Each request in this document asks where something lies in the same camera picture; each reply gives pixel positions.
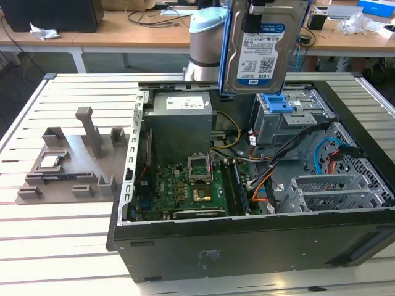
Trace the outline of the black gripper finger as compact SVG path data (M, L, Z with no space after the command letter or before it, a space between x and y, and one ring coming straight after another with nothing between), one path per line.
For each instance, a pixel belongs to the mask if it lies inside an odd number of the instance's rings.
M264 7L269 3L268 0L248 0L248 13L250 15L261 15L264 12Z

